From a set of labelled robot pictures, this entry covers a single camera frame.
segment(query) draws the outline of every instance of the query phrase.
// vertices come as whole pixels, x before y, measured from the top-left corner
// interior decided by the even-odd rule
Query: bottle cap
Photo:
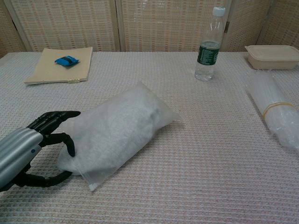
[[[220,7],[220,6],[216,6],[213,8],[213,15],[214,16],[224,16],[225,14],[225,8],[224,7]]]

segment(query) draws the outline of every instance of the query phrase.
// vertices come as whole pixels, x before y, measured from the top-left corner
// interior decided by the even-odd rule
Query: beige folder
[[[93,48],[80,48],[71,50],[54,50],[45,48],[40,57],[33,75],[25,80],[25,84],[80,82],[86,81]],[[64,67],[54,61],[64,56],[72,56],[79,60],[73,66]]]

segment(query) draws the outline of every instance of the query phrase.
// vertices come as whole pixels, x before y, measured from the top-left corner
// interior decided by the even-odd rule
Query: woven screen
[[[33,51],[83,47],[117,50],[109,0],[11,2]]]
[[[276,1],[261,44],[291,45],[299,49],[298,0]]]
[[[24,51],[18,32],[8,14],[8,11],[0,0],[0,58],[9,52]]]
[[[222,51],[246,51],[255,45],[270,7],[270,0],[238,0],[232,3],[229,28]]]
[[[122,0],[127,51],[198,51],[216,5],[225,0]]]

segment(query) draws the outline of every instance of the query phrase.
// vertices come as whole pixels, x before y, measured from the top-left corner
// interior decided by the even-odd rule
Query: textured white tablecloth
[[[26,86],[40,53],[0,67],[0,138],[53,110],[87,110],[142,81],[185,125],[163,128],[94,193],[77,176],[48,189],[0,193],[0,223],[299,223],[299,155],[272,137],[245,91],[245,53],[220,53],[219,74],[194,78],[197,53],[93,53],[78,84]],[[299,108],[299,68],[274,71]],[[62,144],[45,147],[30,172],[56,175]]]

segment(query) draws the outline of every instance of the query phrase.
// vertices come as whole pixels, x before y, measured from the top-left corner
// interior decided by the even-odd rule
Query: container lid
[[[299,61],[299,50],[288,45],[250,45],[245,48],[260,61]]]
[[[213,15],[214,16],[221,17],[221,16],[224,16],[224,14],[225,14],[225,8],[220,7],[220,6],[216,6],[216,7],[213,8]]]

